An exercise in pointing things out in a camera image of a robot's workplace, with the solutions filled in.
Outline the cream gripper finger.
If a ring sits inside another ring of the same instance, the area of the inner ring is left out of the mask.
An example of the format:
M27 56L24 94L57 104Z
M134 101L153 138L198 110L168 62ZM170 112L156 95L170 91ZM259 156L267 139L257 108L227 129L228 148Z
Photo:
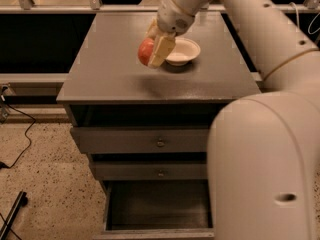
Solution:
M158 35L154 42L152 54L149 58L148 66L158 68L175 48L175 37Z
M159 28L157 20L153 19L146 31L145 37L152 40L160 39L163 35L163 31Z

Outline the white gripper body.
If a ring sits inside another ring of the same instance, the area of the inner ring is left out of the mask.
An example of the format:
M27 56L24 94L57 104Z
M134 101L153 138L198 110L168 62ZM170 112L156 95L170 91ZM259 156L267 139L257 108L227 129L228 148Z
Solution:
M183 35L194 23L195 16L188 14L174 0L163 0L157 12L157 25L162 32Z

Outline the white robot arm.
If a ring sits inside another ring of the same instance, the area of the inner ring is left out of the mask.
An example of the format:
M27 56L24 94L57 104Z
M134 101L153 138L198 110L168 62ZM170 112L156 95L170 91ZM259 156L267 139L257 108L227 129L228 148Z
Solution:
M150 66L211 0L163 0L148 29ZM317 240L319 50L271 0L220 0L260 72L265 92L216 116L207 174L214 240Z

